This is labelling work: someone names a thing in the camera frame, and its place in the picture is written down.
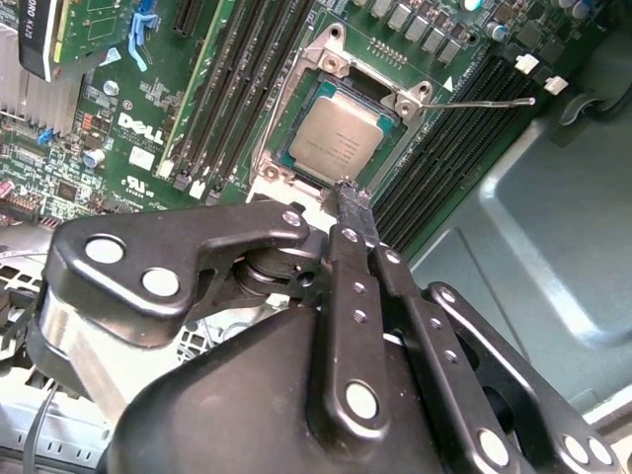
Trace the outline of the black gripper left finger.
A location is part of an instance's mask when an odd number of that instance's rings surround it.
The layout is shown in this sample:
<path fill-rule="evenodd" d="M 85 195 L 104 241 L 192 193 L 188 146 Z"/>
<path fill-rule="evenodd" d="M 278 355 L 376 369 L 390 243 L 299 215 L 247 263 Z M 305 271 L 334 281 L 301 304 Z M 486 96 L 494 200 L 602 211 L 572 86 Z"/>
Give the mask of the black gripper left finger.
<path fill-rule="evenodd" d="M 349 182 L 337 183 L 317 210 L 262 195 L 78 218 L 50 243 L 41 333 L 117 422 L 176 365 L 188 323 L 286 295 L 317 320 L 310 414 L 351 431 L 382 431 L 382 317 L 368 267 L 379 243 L 368 195 Z"/>

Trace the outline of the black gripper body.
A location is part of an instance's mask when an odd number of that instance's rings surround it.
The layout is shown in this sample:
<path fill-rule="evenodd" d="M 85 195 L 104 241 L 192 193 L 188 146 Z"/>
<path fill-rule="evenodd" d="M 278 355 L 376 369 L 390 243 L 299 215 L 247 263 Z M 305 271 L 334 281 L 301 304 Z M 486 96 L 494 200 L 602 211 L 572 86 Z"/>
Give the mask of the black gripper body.
<path fill-rule="evenodd" d="M 421 390 L 402 341 L 384 327 L 381 299 L 380 311 L 382 431 L 351 431 L 310 414 L 317 320 L 294 307 L 144 389 L 118 423 L 107 471 L 443 472 Z"/>

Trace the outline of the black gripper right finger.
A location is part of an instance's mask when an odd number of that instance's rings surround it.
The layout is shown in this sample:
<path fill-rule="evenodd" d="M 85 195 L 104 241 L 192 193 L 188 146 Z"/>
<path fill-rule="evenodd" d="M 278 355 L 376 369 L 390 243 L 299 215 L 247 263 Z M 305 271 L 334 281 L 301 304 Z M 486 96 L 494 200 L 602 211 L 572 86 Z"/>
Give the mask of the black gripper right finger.
<path fill-rule="evenodd" d="M 372 250 L 384 327 L 400 338 L 451 473 L 619 473 L 611 447 L 452 286 L 416 285 L 381 243 L 369 195 L 353 216 Z"/>

